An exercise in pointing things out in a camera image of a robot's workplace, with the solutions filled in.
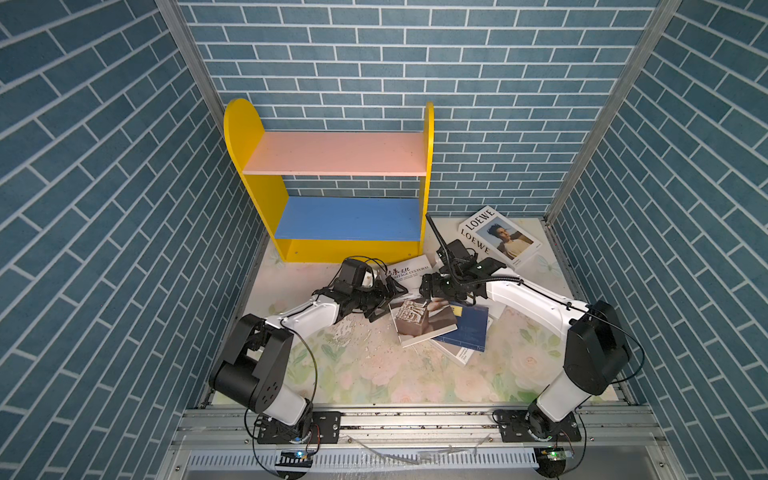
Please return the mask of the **Heritage Cultural book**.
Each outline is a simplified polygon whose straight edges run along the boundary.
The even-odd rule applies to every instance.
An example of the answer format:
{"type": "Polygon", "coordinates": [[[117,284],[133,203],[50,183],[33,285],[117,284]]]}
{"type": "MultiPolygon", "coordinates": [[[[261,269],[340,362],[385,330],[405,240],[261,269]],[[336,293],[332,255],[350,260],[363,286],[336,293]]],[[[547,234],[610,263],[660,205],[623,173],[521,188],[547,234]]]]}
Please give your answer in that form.
{"type": "Polygon", "coordinates": [[[457,318],[447,300],[420,293],[423,277],[433,271],[426,255],[388,267],[387,279],[396,283],[397,292],[389,303],[390,315],[400,345],[404,348],[458,328],[457,318]]]}

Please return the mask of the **navy blue book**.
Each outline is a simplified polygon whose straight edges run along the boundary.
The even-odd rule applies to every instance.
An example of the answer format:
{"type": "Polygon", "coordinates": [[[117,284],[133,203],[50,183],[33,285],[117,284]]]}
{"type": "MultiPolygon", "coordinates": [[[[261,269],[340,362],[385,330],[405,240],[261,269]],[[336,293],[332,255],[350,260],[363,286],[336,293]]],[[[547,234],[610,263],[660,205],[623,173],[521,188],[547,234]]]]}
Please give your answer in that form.
{"type": "Polygon", "coordinates": [[[452,303],[457,329],[437,336],[435,341],[444,344],[484,352],[488,330],[489,309],[483,305],[467,306],[452,303]]]}

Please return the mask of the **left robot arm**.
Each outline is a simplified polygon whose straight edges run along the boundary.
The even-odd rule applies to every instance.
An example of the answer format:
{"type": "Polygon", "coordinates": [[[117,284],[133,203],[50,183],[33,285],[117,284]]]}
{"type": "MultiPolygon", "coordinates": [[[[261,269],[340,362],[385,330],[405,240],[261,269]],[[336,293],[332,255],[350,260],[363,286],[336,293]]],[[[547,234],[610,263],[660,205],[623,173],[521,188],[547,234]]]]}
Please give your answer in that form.
{"type": "Polygon", "coordinates": [[[213,364],[209,386],[250,412],[305,431],[314,398],[284,385],[293,346],[304,345],[314,333],[351,314],[375,321],[392,300],[406,293],[382,261],[348,257],[308,301],[268,318],[247,314],[237,320],[213,364]]]}

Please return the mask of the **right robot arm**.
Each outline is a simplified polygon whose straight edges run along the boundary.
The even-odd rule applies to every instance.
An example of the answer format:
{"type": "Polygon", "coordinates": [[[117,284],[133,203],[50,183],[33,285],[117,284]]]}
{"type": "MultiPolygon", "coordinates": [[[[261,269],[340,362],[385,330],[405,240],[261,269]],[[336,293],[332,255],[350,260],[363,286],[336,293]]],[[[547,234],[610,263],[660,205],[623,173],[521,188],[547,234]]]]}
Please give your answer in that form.
{"type": "Polygon", "coordinates": [[[467,306],[479,298],[500,303],[537,322],[557,336],[564,347],[562,367],[529,405],[529,432],[549,440],[561,425],[593,396],[600,396],[629,364],[634,338],[618,320],[613,306],[558,295],[524,279],[503,262],[480,260],[459,240],[446,242],[434,220],[426,222],[438,241],[442,266],[422,277],[420,293],[467,306]]]}

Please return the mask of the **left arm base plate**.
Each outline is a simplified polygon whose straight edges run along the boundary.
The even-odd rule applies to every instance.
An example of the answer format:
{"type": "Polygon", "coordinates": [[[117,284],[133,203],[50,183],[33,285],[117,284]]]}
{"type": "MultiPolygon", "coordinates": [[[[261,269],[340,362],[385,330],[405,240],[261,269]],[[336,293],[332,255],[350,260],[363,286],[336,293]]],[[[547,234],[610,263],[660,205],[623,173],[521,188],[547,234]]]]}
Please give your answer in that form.
{"type": "Polygon", "coordinates": [[[342,414],[339,411],[314,411],[304,415],[296,425],[289,426],[269,417],[256,420],[256,439],[259,444],[321,446],[337,444],[342,414]]]}

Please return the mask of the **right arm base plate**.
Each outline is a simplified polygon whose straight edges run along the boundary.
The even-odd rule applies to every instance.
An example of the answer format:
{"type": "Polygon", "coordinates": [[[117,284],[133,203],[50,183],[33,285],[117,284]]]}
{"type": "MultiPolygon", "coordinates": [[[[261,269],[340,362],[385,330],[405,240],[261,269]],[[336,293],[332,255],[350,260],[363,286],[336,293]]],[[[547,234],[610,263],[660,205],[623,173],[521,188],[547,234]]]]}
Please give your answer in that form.
{"type": "Polygon", "coordinates": [[[582,439],[579,422],[573,412],[559,422],[534,409],[497,409],[491,414],[504,443],[554,442],[555,440],[582,439]]]}

